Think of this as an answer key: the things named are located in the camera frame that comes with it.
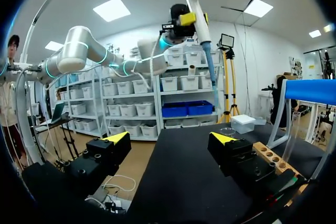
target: black tabletop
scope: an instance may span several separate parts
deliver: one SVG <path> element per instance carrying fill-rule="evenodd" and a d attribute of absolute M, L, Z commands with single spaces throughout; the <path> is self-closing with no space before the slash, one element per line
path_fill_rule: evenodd
<path fill-rule="evenodd" d="M 242 217 L 251 198 L 223 175 L 207 150 L 209 133 L 219 133 L 225 126 L 163 130 L 129 208 L 130 219 L 137 223 L 232 223 Z M 235 137 L 266 144 L 271 130 L 271 125 L 256 125 L 253 132 Z M 285 145 L 273 150 L 281 156 Z M 322 155 L 321 149 L 298 141 L 289 163 L 310 177 Z"/>

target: clear tube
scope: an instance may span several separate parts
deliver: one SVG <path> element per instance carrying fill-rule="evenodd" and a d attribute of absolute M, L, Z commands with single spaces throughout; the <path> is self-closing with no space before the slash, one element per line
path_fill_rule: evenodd
<path fill-rule="evenodd" d="M 294 149 L 295 142 L 297 140 L 297 136 L 298 136 L 299 128 L 300 128 L 300 118 L 301 118 L 300 112 L 293 112 L 291 127 L 289 129 L 290 134 L 289 134 L 289 138 L 286 144 L 285 151 L 282 155 L 282 162 L 279 165 L 280 168 L 286 167 L 286 163 L 288 162 L 289 157 Z"/>

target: tripod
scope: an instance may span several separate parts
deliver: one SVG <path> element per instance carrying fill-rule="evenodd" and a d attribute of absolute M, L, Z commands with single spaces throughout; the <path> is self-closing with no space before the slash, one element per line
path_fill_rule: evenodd
<path fill-rule="evenodd" d="M 232 50 L 232 47 L 229 47 L 229 50 L 224 47 L 220 47 L 220 50 L 223 52 L 223 60 L 224 60 L 224 72 L 225 72 L 225 109 L 224 114 L 220 117 L 217 123 L 222 123 L 223 119 L 225 119 L 225 122 L 228 123 L 230 121 L 231 117 L 231 112 L 233 111 L 233 116 L 234 115 L 240 115 L 238 106 L 236 104 L 236 75 L 235 75 L 235 65 L 233 62 L 233 58 L 235 57 L 235 53 Z M 229 79 L 228 79 L 228 73 L 227 73 L 227 60 L 230 60 L 230 65 L 231 65 L 231 74 L 232 74 L 232 87 L 233 87 L 233 104 L 229 108 Z"/>

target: blue panel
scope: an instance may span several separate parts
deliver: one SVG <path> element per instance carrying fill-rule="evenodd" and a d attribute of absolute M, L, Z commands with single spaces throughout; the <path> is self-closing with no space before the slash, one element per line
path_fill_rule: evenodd
<path fill-rule="evenodd" d="M 336 105 L 336 80 L 287 81 L 285 98 Z"/>

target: plastic container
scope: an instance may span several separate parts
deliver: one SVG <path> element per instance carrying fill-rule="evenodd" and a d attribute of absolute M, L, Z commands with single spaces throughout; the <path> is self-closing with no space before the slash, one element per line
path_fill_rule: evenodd
<path fill-rule="evenodd" d="M 170 66 L 183 66 L 183 48 L 172 47 L 168 49 L 167 55 L 168 63 Z"/>
<path fill-rule="evenodd" d="M 201 89 L 212 89 L 211 78 L 209 74 L 201 75 Z"/>
<path fill-rule="evenodd" d="M 83 130 L 84 129 L 84 126 L 82 124 L 82 121 L 75 121 L 75 127 L 76 127 L 76 130 Z"/>
<path fill-rule="evenodd" d="M 33 109 L 33 115 L 38 115 L 39 113 L 38 113 L 38 105 L 39 105 L 39 103 L 32 103 L 31 104 L 31 107 L 32 107 L 32 109 Z"/>
<path fill-rule="evenodd" d="M 245 134 L 254 130 L 254 118 L 248 115 L 231 116 L 231 127 L 239 134 Z"/>
<path fill-rule="evenodd" d="M 177 76 L 161 78 L 163 91 L 177 91 Z"/>
<path fill-rule="evenodd" d="M 199 121 L 197 119 L 183 119 L 182 128 L 198 127 Z"/>
<path fill-rule="evenodd" d="M 185 56 L 187 58 L 188 65 L 200 65 L 201 64 L 202 52 L 186 52 Z"/>
<path fill-rule="evenodd" d="M 82 90 L 83 90 L 84 98 L 92 98 L 93 96 L 92 87 L 84 87 L 82 88 Z"/>
<path fill-rule="evenodd" d="M 181 76 L 182 90 L 197 90 L 198 76 Z"/>
<path fill-rule="evenodd" d="M 81 89 L 71 89 L 70 90 L 71 99 L 80 99 L 84 97 L 83 90 Z"/>
<path fill-rule="evenodd" d="M 142 135 L 148 138 L 154 138 L 158 136 L 158 127 L 155 126 L 148 126 L 148 125 L 140 125 Z"/>
<path fill-rule="evenodd" d="M 122 116 L 135 116 L 136 108 L 134 104 L 122 104 L 120 105 L 120 112 Z"/>
<path fill-rule="evenodd" d="M 215 120 L 199 120 L 201 126 L 209 126 L 209 125 L 215 125 Z"/>
<path fill-rule="evenodd" d="M 263 119 L 261 116 L 255 118 L 254 125 L 265 125 L 266 119 Z"/>
<path fill-rule="evenodd" d="M 162 116 L 164 118 L 172 118 L 175 116 L 186 116 L 187 106 L 185 102 L 165 103 L 162 106 Z"/>
<path fill-rule="evenodd" d="M 118 87 L 116 83 L 103 84 L 102 87 L 103 87 L 103 96 L 105 97 L 118 94 Z"/>
<path fill-rule="evenodd" d="M 67 76 L 62 76 L 59 78 L 59 85 L 60 86 L 66 86 L 67 85 Z"/>
<path fill-rule="evenodd" d="M 82 125 L 85 131 L 92 131 L 98 127 L 96 120 L 82 121 Z"/>
<path fill-rule="evenodd" d="M 134 88 L 130 81 L 117 83 L 119 94 L 133 94 Z"/>
<path fill-rule="evenodd" d="M 78 75 L 75 73 L 69 74 L 69 83 L 77 82 L 78 81 Z"/>
<path fill-rule="evenodd" d="M 132 81 L 132 83 L 135 94 L 148 93 L 148 88 L 144 80 L 135 80 Z"/>
<path fill-rule="evenodd" d="M 154 103 L 153 102 L 143 102 L 136 103 L 138 116 L 151 116 L 154 114 Z"/>
<path fill-rule="evenodd" d="M 213 105 L 207 101 L 187 102 L 188 115 L 207 115 L 212 114 Z"/>
<path fill-rule="evenodd" d="M 110 116 L 121 116 L 120 106 L 118 104 L 107 105 Z"/>
<path fill-rule="evenodd" d="M 141 136 L 140 124 L 137 124 L 135 126 L 124 125 L 124 128 L 125 131 L 128 131 L 130 133 L 131 137 Z"/>
<path fill-rule="evenodd" d="M 166 129 L 179 129 L 181 128 L 181 121 L 180 120 L 167 120 L 164 123 L 164 127 Z"/>
<path fill-rule="evenodd" d="M 114 122 L 111 122 L 108 128 L 112 135 L 117 135 L 125 131 L 125 128 L 123 125 L 115 124 Z"/>
<path fill-rule="evenodd" d="M 74 104 L 71 105 L 73 115 L 82 115 L 86 112 L 85 104 Z"/>

